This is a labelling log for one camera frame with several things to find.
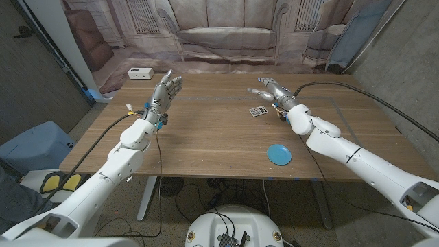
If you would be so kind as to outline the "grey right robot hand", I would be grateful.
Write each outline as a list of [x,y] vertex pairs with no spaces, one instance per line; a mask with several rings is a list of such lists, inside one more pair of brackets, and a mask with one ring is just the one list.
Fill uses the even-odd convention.
[[263,83],[266,90],[247,88],[248,92],[258,95],[269,102],[277,102],[286,111],[290,111],[293,107],[299,105],[293,94],[282,87],[275,79],[259,78],[259,81]]

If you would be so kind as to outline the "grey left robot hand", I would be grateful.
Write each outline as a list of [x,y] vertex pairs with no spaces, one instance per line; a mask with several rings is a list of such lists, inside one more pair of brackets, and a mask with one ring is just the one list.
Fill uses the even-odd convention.
[[142,119],[155,124],[170,108],[171,101],[182,89],[182,77],[171,79],[170,69],[155,86],[152,96],[145,104]]

